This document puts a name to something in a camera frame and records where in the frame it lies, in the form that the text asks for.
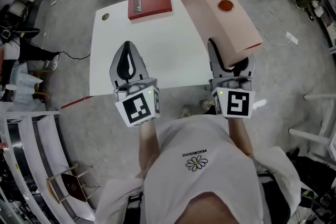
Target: white table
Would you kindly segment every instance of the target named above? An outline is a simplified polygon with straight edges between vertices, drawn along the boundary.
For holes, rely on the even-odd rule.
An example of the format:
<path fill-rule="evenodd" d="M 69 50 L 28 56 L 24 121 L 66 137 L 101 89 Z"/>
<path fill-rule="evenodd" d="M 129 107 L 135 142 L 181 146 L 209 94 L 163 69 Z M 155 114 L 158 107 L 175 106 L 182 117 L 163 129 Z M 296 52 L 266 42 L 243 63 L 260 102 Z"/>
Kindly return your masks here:
<path fill-rule="evenodd" d="M 181 0 L 173 11 L 130 21 L 128 1 L 96 12 L 90 58 L 90 95 L 112 94 L 110 66 L 127 40 L 143 58 L 150 77 L 161 89 L 208 84 L 213 77 L 207 49 Z M 109 18 L 102 20 L 104 14 Z"/>

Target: concrete floor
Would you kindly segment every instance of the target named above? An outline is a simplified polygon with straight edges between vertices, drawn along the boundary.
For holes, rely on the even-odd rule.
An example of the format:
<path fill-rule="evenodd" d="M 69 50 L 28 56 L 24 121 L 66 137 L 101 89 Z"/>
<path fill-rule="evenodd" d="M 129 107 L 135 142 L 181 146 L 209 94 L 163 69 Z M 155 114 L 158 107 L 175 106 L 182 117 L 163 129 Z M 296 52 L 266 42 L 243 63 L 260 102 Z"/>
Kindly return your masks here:
<path fill-rule="evenodd" d="M 51 51 L 64 50 L 75 57 L 86 56 L 90 53 L 96 10 L 120 1 L 124 0 L 58 0 L 52 7 L 49 1 L 43 1 L 35 24 L 41 34 L 34 41 Z M 304 101 L 302 95 L 336 89 L 336 69 L 328 43 L 318 23 L 311 22 L 291 0 L 239 2 L 271 41 L 285 44 L 283 30 L 299 39 L 297 46 L 291 43 L 280 47 L 263 37 L 264 45 L 255 54 L 253 87 L 256 101 L 267 103 L 245 121 L 254 148 L 279 145 L 287 150 L 303 142 L 290 137 L 288 128 L 302 123 L 299 129 L 316 132 L 320 127 L 325 104 Z M 54 108 L 60 109 L 89 95 L 89 65 L 89 58 L 78 61 L 61 55 L 57 70 L 47 81 Z M 201 86 L 161 90 L 162 116 L 157 126 L 178 118 L 184 104 L 192 104 L 197 111 L 199 100 L 205 98 L 209 98 L 209 93 Z M 62 109 L 59 118 L 71 161 L 95 165 L 86 180 L 101 186 L 111 177 L 129 178 L 139 172 L 137 129 L 125 126 L 114 101 L 111 95 L 93 97 Z M 99 194 L 91 198 L 93 206 L 98 200 Z"/>

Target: shoe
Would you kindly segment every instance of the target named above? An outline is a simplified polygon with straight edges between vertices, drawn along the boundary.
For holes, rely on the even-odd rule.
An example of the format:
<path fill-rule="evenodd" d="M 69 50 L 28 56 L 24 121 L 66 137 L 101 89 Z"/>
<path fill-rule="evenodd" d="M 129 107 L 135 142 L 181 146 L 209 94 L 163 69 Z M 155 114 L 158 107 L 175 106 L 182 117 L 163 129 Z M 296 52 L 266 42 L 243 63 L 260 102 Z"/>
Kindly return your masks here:
<path fill-rule="evenodd" d="M 188 118 L 191 116 L 191 109 L 189 106 L 185 105 L 184 107 L 182 107 L 181 109 L 181 118 Z"/>
<path fill-rule="evenodd" d="M 59 54 L 56 55 L 52 60 L 52 68 L 51 68 L 52 71 L 55 71 L 57 68 L 58 57 L 59 57 Z"/>
<path fill-rule="evenodd" d="M 296 7 L 297 9 L 301 9 L 301 8 L 298 6 L 298 3 L 296 3 L 296 0 L 295 0 L 295 7 Z"/>
<path fill-rule="evenodd" d="M 44 61 L 43 69 L 46 69 L 48 67 L 49 63 L 50 63 L 49 60 Z"/>
<path fill-rule="evenodd" d="M 204 108 L 204 110 L 208 111 L 215 103 L 211 100 L 202 100 L 201 106 Z"/>

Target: shelf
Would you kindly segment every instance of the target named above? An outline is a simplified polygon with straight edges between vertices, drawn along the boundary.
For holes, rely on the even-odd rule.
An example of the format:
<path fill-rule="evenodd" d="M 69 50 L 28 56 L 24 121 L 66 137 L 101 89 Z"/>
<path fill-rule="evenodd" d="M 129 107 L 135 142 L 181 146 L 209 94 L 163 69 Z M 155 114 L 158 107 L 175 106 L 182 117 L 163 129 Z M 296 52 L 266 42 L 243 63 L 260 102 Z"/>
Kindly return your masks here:
<path fill-rule="evenodd" d="M 68 170 L 70 167 L 59 140 L 54 116 L 49 115 L 39 120 L 37 122 L 37 128 L 46 159 L 53 175 L 57 175 Z M 61 177 L 56 177 L 55 181 L 62 194 L 67 196 L 68 192 Z M 87 202 L 77 200 L 71 196 L 67 198 L 67 202 L 78 217 L 85 218 L 90 221 L 95 220 L 95 213 Z"/>
<path fill-rule="evenodd" d="M 54 214 L 55 218 L 60 223 L 75 224 L 64 206 L 54 200 L 54 198 L 48 192 L 46 183 L 48 175 L 44 168 L 41 155 L 39 153 L 36 143 L 32 117 L 26 116 L 25 118 L 23 118 L 18 123 L 18 127 L 30 172 L 34 178 L 38 190 L 41 192 L 44 201 L 46 202 L 50 211 Z"/>
<path fill-rule="evenodd" d="M 8 145 L 8 150 L 4 150 L 4 158 L 8 164 L 10 171 L 12 172 L 13 178 L 16 182 L 16 185 L 20 192 L 22 193 L 23 197 L 25 198 L 28 206 L 30 207 L 32 213 L 36 216 L 36 218 L 41 222 L 41 224 L 51 224 L 47 217 L 44 215 L 42 210 L 40 209 L 39 205 L 36 203 L 35 199 L 33 198 L 29 188 L 21 174 L 19 166 L 16 161 L 16 157 L 13 151 L 12 143 L 10 141 L 9 130 L 7 125 L 7 118 L 1 118 L 1 131 L 0 136 L 2 142 L 6 142 Z"/>

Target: white t-shirt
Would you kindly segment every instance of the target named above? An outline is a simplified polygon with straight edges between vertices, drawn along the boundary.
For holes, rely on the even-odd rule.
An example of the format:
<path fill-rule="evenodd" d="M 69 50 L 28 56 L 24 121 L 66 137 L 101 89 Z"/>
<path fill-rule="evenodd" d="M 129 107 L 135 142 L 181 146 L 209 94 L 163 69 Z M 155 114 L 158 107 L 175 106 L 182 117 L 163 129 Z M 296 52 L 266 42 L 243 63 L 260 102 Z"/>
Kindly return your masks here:
<path fill-rule="evenodd" d="M 7 43 L 2 43 L 0 39 L 0 46 L 4 50 L 4 60 L 17 60 L 20 57 L 20 39 L 18 37 L 10 40 Z"/>
<path fill-rule="evenodd" d="M 264 222 L 265 201 L 254 161 L 232 142 L 227 121 L 198 115 L 167 123 L 158 132 L 161 153 L 145 180 L 111 179 L 96 211 L 98 224 L 113 223 L 111 216 L 128 197 L 143 189 L 146 224 L 173 224 L 189 201 L 213 192 L 240 224 Z M 278 147 L 255 152 L 255 159 L 274 172 L 291 213 L 300 202 L 300 179 Z"/>

